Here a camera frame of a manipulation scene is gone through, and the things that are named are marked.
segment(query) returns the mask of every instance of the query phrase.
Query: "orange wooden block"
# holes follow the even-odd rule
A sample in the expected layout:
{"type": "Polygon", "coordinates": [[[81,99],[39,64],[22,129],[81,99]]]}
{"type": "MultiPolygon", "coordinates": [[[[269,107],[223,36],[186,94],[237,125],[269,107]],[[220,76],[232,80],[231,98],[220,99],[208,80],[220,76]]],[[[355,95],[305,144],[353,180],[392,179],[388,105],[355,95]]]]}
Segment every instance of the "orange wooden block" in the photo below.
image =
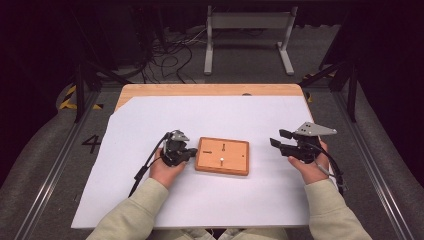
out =
{"type": "Polygon", "coordinates": [[[249,142],[201,137],[195,169],[247,176],[249,174],[249,142]]]}

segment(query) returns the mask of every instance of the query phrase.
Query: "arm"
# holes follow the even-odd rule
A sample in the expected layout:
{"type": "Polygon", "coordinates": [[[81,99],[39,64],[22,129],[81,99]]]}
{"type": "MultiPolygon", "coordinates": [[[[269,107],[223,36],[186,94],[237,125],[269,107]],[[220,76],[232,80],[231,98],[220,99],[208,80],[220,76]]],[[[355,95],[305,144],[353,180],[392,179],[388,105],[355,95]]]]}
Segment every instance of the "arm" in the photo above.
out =
{"type": "MultiPolygon", "coordinates": [[[[156,151],[155,159],[159,158],[160,151],[156,151]]],[[[185,163],[168,167],[160,158],[155,161],[150,168],[150,178],[110,211],[87,239],[146,239],[168,196],[168,189],[185,163]]]]}
{"type": "MultiPolygon", "coordinates": [[[[327,151],[327,145],[321,142],[327,151]]],[[[328,169],[329,162],[320,154],[315,163],[304,164],[294,157],[289,162],[300,171],[305,181],[309,202],[309,228],[314,239],[371,239],[343,197],[317,164],[328,169]]]]}

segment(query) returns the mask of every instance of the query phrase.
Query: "printed number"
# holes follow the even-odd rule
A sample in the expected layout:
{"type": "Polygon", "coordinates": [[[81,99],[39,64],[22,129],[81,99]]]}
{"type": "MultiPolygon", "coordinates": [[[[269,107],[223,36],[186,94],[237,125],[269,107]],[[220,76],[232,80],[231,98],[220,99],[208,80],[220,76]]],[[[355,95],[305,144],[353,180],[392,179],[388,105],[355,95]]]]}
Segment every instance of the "printed number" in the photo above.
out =
{"type": "Polygon", "coordinates": [[[96,148],[97,145],[100,145],[101,142],[97,142],[97,140],[99,139],[99,136],[97,135],[93,135],[91,138],[85,140],[82,145],[91,145],[91,151],[90,154],[93,154],[94,149],[96,148]]]}

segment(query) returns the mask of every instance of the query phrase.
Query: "person's left hand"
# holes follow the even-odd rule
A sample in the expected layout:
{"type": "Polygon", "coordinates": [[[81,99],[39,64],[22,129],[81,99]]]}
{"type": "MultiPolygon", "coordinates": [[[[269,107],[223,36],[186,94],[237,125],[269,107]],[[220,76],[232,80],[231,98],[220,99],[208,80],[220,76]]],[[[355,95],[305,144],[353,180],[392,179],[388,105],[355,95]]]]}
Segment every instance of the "person's left hand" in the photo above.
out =
{"type": "Polygon", "coordinates": [[[187,164],[186,161],[183,161],[178,166],[175,167],[168,167],[163,161],[162,158],[160,158],[160,152],[162,151],[162,148],[158,148],[155,153],[156,160],[152,166],[150,167],[150,174],[149,177],[155,179],[159,183],[161,183],[164,187],[169,189],[172,186],[172,183],[174,182],[175,178],[184,170],[185,165],[187,164]]]}

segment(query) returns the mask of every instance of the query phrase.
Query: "table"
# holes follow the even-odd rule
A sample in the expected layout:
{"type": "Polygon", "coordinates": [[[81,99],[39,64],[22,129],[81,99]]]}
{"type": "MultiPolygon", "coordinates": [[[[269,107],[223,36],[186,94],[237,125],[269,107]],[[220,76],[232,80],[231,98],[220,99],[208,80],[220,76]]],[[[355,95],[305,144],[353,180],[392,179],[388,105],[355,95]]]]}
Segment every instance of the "table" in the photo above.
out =
{"type": "MultiPolygon", "coordinates": [[[[174,129],[191,139],[188,148],[197,147],[202,136],[249,141],[250,172],[246,177],[197,172],[190,161],[170,190],[155,228],[307,225],[302,178],[269,143],[270,137],[280,138],[280,128],[294,131],[305,121],[312,117],[295,84],[127,85],[72,227],[95,227],[125,199],[134,171],[144,162],[140,159],[160,135],[174,129]]],[[[295,145],[294,140],[286,143],[295,145]]]]}

